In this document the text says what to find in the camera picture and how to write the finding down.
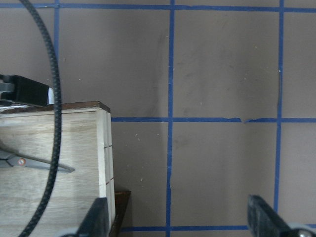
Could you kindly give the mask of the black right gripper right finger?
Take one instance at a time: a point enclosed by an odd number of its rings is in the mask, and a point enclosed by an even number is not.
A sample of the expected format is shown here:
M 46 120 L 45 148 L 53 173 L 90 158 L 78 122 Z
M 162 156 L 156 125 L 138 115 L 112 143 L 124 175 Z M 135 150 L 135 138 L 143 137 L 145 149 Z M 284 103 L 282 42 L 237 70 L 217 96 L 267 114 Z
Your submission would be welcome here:
M 291 228 L 258 195 L 250 195 L 247 202 L 248 228 L 253 237 L 287 237 Z

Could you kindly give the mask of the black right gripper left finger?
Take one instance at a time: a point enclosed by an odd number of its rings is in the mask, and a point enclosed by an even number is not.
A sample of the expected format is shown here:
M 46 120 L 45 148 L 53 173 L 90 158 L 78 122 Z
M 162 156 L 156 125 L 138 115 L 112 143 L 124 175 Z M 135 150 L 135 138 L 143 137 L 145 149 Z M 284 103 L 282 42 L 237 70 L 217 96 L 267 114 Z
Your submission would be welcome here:
M 77 237 L 107 237 L 109 234 L 108 200 L 96 198 L 79 226 Z

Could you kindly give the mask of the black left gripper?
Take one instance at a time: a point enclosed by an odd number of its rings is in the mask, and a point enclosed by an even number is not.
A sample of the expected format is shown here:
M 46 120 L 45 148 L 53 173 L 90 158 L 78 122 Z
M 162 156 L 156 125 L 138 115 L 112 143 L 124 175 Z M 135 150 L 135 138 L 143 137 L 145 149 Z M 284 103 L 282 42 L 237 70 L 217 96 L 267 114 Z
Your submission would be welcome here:
M 0 102 L 45 107 L 50 87 L 17 75 L 0 75 Z

